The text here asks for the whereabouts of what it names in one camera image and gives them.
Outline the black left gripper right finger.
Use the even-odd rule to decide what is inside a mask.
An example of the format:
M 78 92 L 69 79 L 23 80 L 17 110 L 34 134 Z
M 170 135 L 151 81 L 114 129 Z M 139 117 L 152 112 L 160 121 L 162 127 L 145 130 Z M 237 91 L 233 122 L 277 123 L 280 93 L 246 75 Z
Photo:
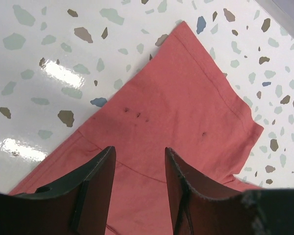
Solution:
M 165 149 L 175 235 L 294 235 L 294 189 L 228 188 Z

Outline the red t-shirt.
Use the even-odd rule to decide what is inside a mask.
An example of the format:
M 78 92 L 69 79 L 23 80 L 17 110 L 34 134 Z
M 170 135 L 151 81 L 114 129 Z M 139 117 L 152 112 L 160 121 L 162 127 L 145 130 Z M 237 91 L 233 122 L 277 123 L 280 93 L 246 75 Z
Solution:
M 32 193 L 108 146 L 117 162 L 108 235 L 170 235 L 165 148 L 226 187 L 236 178 L 263 127 L 186 23 L 100 110 L 49 154 L 11 194 Z

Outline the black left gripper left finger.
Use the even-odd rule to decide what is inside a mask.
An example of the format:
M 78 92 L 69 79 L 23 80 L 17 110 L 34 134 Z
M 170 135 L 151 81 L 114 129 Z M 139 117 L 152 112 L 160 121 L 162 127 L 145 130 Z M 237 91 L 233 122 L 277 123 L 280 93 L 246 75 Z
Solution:
M 0 193 L 0 235 L 103 235 L 115 165 L 109 146 L 34 193 Z

